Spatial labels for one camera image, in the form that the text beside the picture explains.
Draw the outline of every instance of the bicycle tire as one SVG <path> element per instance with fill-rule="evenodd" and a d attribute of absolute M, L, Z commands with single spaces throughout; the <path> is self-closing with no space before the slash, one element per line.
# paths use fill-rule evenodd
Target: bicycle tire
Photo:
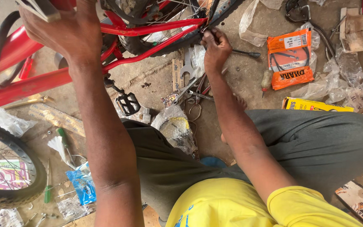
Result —
<path fill-rule="evenodd" d="M 243 3 L 244 0 L 230 0 L 230 4 L 228 8 L 225 8 L 222 13 L 216 12 L 210 25 L 217 26 L 221 23 L 225 18 L 227 18 L 233 11 L 235 11 L 240 4 Z M 135 24 L 128 24 L 128 28 L 135 28 L 138 25 Z M 148 51 L 152 48 L 152 46 L 144 45 L 138 36 L 118 36 L 120 42 L 123 44 L 123 47 L 128 50 L 131 54 L 140 55 L 144 52 Z M 174 43 L 164 47 L 163 49 L 159 50 L 158 52 L 152 54 L 150 57 L 157 57 L 164 54 L 169 54 L 174 52 L 178 49 L 181 49 L 185 46 L 189 46 L 192 43 L 199 44 L 200 41 L 200 34 L 199 30 L 195 30 L 187 35 L 184 38 L 176 40 Z"/>
<path fill-rule="evenodd" d="M 44 191 L 47 184 L 47 173 L 42 162 L 36 153 L 31 150 L 20 139 L 0 127 L 0 141 L 7 144 L 11 142 L 9 147 L 17 147 L 18 151 L 23 151 L 29 157 L 30 161 L 36 169 L 36 178 L 33 183 L 25 188 L 17 190 L 1 190 L 0 189 L 0 209 L 8 209 L 18 207 L 30 203 L 39 197 Z"/>

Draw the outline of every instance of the screwdriver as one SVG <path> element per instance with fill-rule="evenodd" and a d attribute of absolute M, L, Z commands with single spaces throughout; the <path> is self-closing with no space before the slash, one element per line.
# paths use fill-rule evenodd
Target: screwdriver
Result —
<path fill-rule="evenodd" d="M 63 128 L 58 128 L 58 129 L 56 129 L 56 132 L 57 132 L 58 136 L 63 138 L 61 142 L 63 143 L 64 148 L 67 149 L 67 152 L 69 154 L 69 158 L 71 159 L 71 163 L 75 166 L 74 159 L 73 159 L 73 157 L 72 157 L 72 155 L 71 155 L 71 153 L 69 152 L 69 149 L 68 149 L 69 144 L 68 144 L 67 135 L 65 134 L 64 129 Z"/>
<path fill-rule="evenodd" d="M 238 52 L 238 53 L 241 53 L 241 54 L 247 54 L 247 55 L 249 55 L 249 57 L 252 57 L 252 58 L 259 58 L 260 55 L 261 55 L 259 52 L 246 52 L 246 51 L 235 50 L 235 49 L 233 49 L 232 51 L 233 52 Z"/>
<path fill-rule="evenodd" d="M 44 193 L 44 203 L 49 203 L 50 202 L 50 189 L 51 185 L 50 185 L 50 158 L 48 159 L 48 164 L 47 164 L 47 186 L 46 186 L 46 192 Z"/>
<path fill-rule="evenodd" d="M 273 71 L 272 70 L 265 70 L 263 74 L 263 79 L 261 80 L 261 90 L 263 91 L 263 95 L 261 98 L 264 97 L 264 92 L 267 91 L 267 89 L 271 86 L 271 79 L 273 77 Z"/>

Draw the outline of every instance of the man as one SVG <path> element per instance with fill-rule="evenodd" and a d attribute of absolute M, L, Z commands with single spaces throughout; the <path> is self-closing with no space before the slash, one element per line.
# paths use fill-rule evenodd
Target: man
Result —
<path fill-rule="evenodd" d="M 224 139 L 237 165 L 213 168 L 173 148 L 156 129 L 121 120 L 104 86 L 96 0 L 45 23 L 20 9 L 28 35 L 69 63 L 96 185 L 97 227 L 144 226 L 141 198 L 173 226 L 362 226 L 329 205 L 335 189 L 363 173 L 363 115 L 243 111 L 221 75 L 232 47 L 206 31 L 204 64 Z"/>

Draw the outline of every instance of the bicycle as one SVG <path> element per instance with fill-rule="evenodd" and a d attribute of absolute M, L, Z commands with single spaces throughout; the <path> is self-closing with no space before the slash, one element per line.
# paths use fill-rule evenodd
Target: bicycle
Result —
<path fill-rule="evenodd" d="M 103 74 L 121 64 L 168 54 L 189 44 L 198 43 L 204 29 L 218 25 L 243 1 L 135 0 L 134 8 L 130 12 L 130 5 L 125 4 L 126 1 L 122 0 L 118 5 L 114 0 L 100 0 L 107 16 L 101 22 L 104 41 L 101 54 Z M 12 82 L 22 68 L 24 59 L 43 47 L 28 38 L 23 25 L 7 37 L 9 29 L 19 17 L 17 11 L 11 13 L 0 27 L 0 72 L 17 65 L 8 79 L 0 83 L 0 106 L 71 82 L 68 68 Z M 136 56 L 125 59 L 122 53 L 126 50 Z M 118 89 L 114 86 L 114 81 L 105 81 L 106 87 Z M 127 95 L 123 90 L 120 91 L 123 92 L 123 100 L 129 101 L 125 106 L 133 103 L 135 97 L 132 93 Z M 43 164 L 23 142 L 2 128 L 1 146 L 4 147 L 0 148 L 0 162 L 8 163 L 9 166 L 0 165 L 0 183 L 4 185 L 4 190 L 0 189 L 0 208 L 31 202 L 46 186 Z M 10 161 L 13 159 L 7 159 L 9 156 L 15 159 L 15 164 Z M 25 175 L 20 174 L 20 184 L 13 188 L 10 182 L 1 177 L 1 170 L 14 175 L 18 175 L 20 170 Z"/>

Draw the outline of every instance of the yellow box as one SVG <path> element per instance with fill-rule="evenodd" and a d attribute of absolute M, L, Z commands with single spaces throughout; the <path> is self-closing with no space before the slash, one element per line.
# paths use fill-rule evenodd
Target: yellow box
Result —
<path fill-rule="evenodd" d="M 286 110 L 317 110 L 317 111 L 336 111 L 336 112 L 353 112 L 354 108 L 328 104 L 305 99 L 285 97 L 282 101 L 282 109 Z"/>

